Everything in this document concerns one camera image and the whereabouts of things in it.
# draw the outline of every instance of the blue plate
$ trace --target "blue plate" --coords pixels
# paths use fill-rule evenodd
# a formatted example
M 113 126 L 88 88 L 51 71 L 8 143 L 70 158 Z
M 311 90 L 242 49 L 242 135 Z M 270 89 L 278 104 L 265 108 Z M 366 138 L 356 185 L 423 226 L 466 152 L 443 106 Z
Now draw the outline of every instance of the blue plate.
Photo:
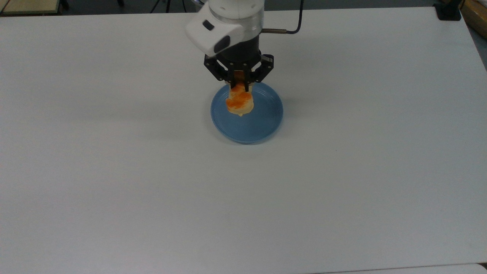
M 268 85 L 255 83 L 252 87 L 254 109 L 242 117 L 226 108 L 230 88 L 222 87 L 211 102 L 211 119 L 228 139 L 241 144 L 263 142 L 279 128 L 283 107 L 279 95 Z

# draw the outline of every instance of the table surface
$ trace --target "table surface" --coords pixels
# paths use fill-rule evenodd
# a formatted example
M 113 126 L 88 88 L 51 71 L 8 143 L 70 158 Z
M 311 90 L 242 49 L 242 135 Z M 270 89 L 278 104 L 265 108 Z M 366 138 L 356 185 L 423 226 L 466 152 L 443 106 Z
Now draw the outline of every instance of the table surface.
M 487 270 L 478 264 L 414 267 L 369 271 L 341 272 L 341 274 L 487 274 Z
M 192 16 L 0 18 L 2 274 L 487 261 L 487 75 L 463 21 L 313 10 L 261 35 L 284 120 L 246 146 L 211 122 Z

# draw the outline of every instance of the floor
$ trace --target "floor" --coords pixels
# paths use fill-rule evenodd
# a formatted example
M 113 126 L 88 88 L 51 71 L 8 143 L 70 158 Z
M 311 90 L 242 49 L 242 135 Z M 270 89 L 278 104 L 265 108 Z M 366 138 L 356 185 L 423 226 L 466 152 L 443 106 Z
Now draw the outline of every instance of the floor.
M 70 9 L 63 11 L 64 15 L 88 14 L 130 14 L 149 13 L 157 0 L 125 0 L 125 6 L 118 6 L 117 0 L 67 0 Z M 168 0 L 160 0 L 154 13 L 166 11 Z M 195 12 L 196 6 L 192 0 L 170 0 L 171 13 L 182 13 L 183 2 L 187 12 Z M 439 0 L 305 0 L 304 9 L 343 9 L 343 8 L 388 8 L 388 7 L 426 7 L 438 3 Z M 299 0 L 266 0 L 266 10 L 296 10 Z M 480 57 L 487 69 L 487 39 L 470 29 L 470 34 L 477 46 Z

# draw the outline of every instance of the black stand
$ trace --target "black stand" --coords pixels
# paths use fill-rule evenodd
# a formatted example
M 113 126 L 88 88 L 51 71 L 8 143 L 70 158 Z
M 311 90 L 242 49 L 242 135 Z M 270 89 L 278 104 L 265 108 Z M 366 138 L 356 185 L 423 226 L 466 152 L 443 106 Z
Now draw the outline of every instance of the black stand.
M 69 10 L 69 4 L 66 0 L 60 0 L 59 3 L 61 4 L 62 8 L 65 10 Z
M 442 21 L 460 21 L 462 15 L 458 6 L 462 0 L 451 0 L 448 4 L 434 4 L 433 7 L 436 8 L 436 15 L 438 19 Z

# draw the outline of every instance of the black cable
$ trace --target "black cable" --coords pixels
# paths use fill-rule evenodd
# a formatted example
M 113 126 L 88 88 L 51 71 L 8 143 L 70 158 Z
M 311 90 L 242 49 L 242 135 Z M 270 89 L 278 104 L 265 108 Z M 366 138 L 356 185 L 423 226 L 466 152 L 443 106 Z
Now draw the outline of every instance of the black cable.
M 0 14 L 3 14 L 3 10 L 5 9 L 6 6 L 8 6 L 9 2 L 10 2 L 10 0 L 8 0 L 7 3 L 5 4 L 5 6 L 3 6 L 3 8 L 0 10 Z
M 152 13 L 152 12 L 155 10 L 155 8 L 157 7 L 157 4 L 159 3 L 159 1 L 160 1 L 160 0 L 157 0 L 157 2 L 156 2 L 156 3 L 155 3 L 155 5 L 152 7 L 152 9 L 150 10 L 150 12 L 149 12 L 149 13 Z
M 168 0 L 168 4 L 166 6 L 166 13 L 169 13 L 169 6 L 171 6 L 171 0 Z
M 293 30 L 293 31 L 287 30 L 286 31 L 287 34 L 295 34 L 298 31 L 300 31 L 300 29 L 301 29 L 301 20 L 303 18 L 303 6 L 304 6 L 304 0 L 301 0 L 301 4 L 300 4 L 300 20 L 298 22 L 298 28 L 296 30 Z

